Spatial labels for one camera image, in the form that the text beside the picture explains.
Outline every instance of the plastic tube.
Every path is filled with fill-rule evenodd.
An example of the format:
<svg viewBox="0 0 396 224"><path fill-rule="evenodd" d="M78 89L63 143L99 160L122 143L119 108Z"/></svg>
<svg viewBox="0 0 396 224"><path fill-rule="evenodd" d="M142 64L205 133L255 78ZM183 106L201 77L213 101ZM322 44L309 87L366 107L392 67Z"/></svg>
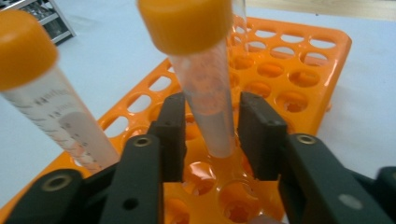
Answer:
<svg viewBox="0 0 396 224"><path fill-rule="evenodd" d="M225 158L235 145L226 45L169 56L210 155Z"/></svg>
<svg viewBox="0 0 396 224"><path fill-rule="evenodd" d="M57 50L34 17L0 13L0 93L92 173L119 154L56 65Z"/></svg>
<svg viewBox="0 0 396 224"><path fill-rule="evenodd" d="M157 49L169 56L211 156L235 147L226 36L229 0L138 0Z"/></svg>

